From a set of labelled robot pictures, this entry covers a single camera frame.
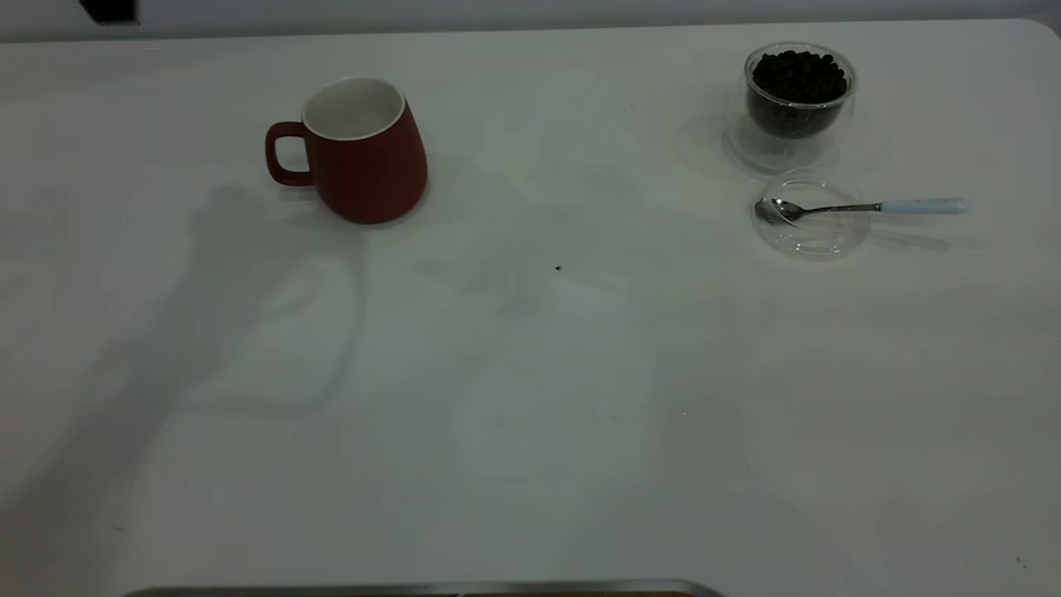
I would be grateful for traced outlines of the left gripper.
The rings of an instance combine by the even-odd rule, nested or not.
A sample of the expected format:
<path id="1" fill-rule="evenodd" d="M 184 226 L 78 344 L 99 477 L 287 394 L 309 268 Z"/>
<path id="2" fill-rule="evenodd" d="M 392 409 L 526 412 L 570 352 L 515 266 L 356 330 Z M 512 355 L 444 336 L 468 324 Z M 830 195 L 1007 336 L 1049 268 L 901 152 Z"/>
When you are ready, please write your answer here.
<path id="1" fill-rule="evenodd" d="M 80 0 L 79 5 L 99 27 L 138 24 L 136 0 Z"/>

